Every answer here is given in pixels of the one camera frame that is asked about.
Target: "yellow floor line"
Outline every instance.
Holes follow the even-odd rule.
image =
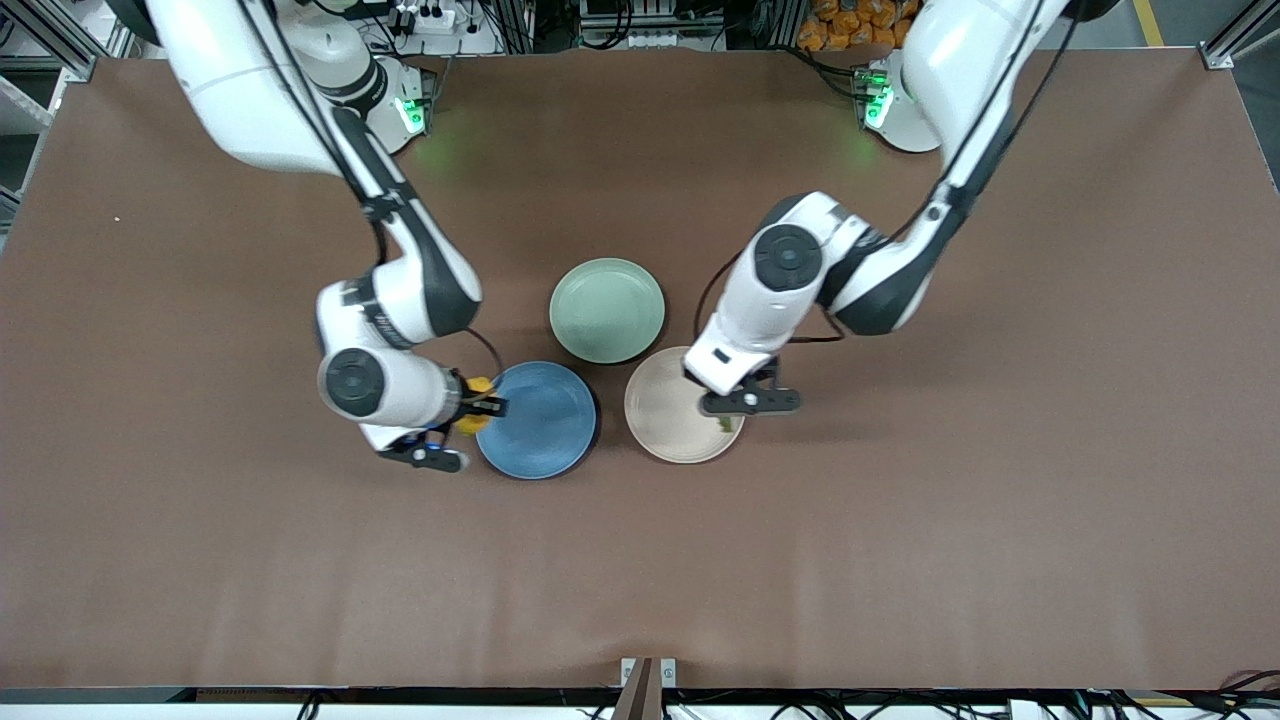
[[[1151,0],[1133,0],[1133,9],[1138,13],[1138,24],[1142,26],[1142,36],[1147,38],[1147,47],[1164,47],[1165,37],[1160,35],[1160,26],[1156,24],[1156,13],[1151,9]]]

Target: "small green object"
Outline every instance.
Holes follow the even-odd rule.
[[[404,122],[404,128],[411,133],[422,132],[425,128],[422,113],[419,113],[417,108],[419,102],[416,100],[396,99],[396,109],[399,111],[401,120]]]
[[[884,87],[874,100],[867,104],[867,124],[878,128],[884,124],[884,114],[893,104],[893,88]]]
[[[589,363],[612,365],[644,352],[662,332],[667,305],[658,281],[621,258],[573,268],[552,293],[556,340]]]

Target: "black joint cap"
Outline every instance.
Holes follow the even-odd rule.
[[[822,272],[822,246],[796,225],[773,225],[755,242],[755,277],[764,287],[799,290]]]
[[[387,378],[378,359],[360,348],[347,348],[333,356],[324,372],[329,400],[348,415],[367,418],[378,410]]]

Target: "blue plate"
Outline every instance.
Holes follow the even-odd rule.
[[[599,415],[591,388],[556,363],[521,363],[502,374],[507,416],[494,418],[476,443],[499,473],[543,480],[572,468],[595,441]]]

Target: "green indicator light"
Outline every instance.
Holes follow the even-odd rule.
[[[867,124],[873,128],[879,128],[884,124],[884,115],[888,113],[890,105],[893,104],[893,88],[886,87],[881,94],[867,105]]]
[[[425,129],[425,123],[422,122],[422,113],[419,110],[417,101],[415,100],[401,100],[396,99],[396,110],[399,111],[401,120],[404,122],[404,129],[411,133],[419,133]]]

